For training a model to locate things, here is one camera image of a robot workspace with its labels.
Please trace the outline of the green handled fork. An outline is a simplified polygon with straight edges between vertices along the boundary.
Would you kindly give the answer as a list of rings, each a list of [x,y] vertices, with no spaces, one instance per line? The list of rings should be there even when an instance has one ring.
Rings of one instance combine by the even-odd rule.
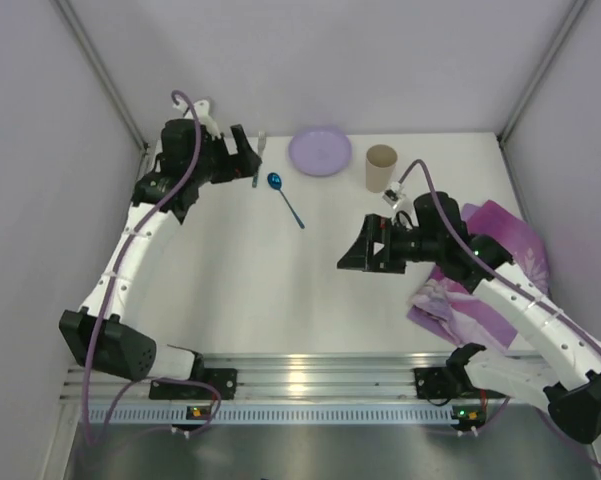
[[[264,154],[264,150],[266,147],[266,142],[267,142],[267,134],[265,131],[259,131],[258,132],[258,140],[257,140],[257,155],[259,158],[263,157]],[[260,174],[260,168],[261,166],[258,166],[256,172],[254,173],[254,176],[252,178],[252,187],[256,188],[258,186],[258,181],[259,181],[259,174]]]

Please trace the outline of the blue metallic spoon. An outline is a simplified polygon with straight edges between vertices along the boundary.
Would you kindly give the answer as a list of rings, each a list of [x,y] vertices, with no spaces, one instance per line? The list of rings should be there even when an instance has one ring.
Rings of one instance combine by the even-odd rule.
[[[273,190],[277,191],[281,195],[281,197],[283,198],[284,202],[286,203],[287,207],[289,208],[289,210],[290,210],[291,214],[293,215],[298,226],[301,229],[305,229],[304,222],[301,220],[300,216],[298,215],[296,210],[293,208],[293,206],[291,205],[290,201],[288,200],[287,196],[285,195],[285,193],[283,191],[283,182],[282,182],[282,178],[280,177],[280,175],[275,172],[269,173],[267,175],[267,183]]]

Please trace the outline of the beige paper cup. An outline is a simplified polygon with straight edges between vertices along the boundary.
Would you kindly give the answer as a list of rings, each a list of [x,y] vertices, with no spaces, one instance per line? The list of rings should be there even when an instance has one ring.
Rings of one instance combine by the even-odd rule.
[[[366,189],[372,193],[382,192],[389,184],[397,161],[398,154],[389,145],[371,146],[366,152]]]

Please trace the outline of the lilac plastic plate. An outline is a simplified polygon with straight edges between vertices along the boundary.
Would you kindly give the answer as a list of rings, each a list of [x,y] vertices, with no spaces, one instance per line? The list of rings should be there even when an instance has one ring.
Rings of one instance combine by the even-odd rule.
[[[347,135],[334,127],[309,127],[294,135],[288,145],[291,164],[301,173],[328,177],[344,170],[352,159]]]

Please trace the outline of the purple Frozen placemat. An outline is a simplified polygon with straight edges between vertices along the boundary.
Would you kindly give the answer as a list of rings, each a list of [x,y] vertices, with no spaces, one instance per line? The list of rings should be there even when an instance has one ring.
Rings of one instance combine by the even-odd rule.
[[[480,207],[464,205],[461,218],[471,233],[498,241],[541,292],[549,291],[544,243],[527,223],[491,200]],[[455,346],[476,343],[505,352],[517,336],[504,317],[445,277],[439,268],[432,270],[409,304],[409,320]]]

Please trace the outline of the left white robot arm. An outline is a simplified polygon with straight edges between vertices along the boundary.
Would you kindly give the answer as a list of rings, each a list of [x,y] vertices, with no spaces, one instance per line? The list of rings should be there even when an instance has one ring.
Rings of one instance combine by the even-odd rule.
[[[252,177],[262,160],[239,124],[231,128],[236,150],[204,124],[166,122],[152,170],[136,182],[118,244],[92,292],[76,311],[65,311],[60,332],[76,362],[88,371],[141,381],[200,381],[203,356],[160,344],[137,324],[150,278],[167,244],[207,183]]]

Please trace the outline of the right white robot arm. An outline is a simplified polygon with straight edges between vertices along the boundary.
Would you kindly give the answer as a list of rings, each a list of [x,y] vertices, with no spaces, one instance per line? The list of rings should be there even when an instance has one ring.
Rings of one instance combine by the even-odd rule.
[[[414,201],[416,225],[365,216],[340,270],[403,274],[435,264],[472,297],[500,314],[546,362],[541,369],[479,343],[456,349],[446,371],[461,390],[488,390],[549,415],[570,439],[601,435],[601,341],[587,334],[531,283],[512,255],[486,234],[471,234],[455,199],[437,191]]]

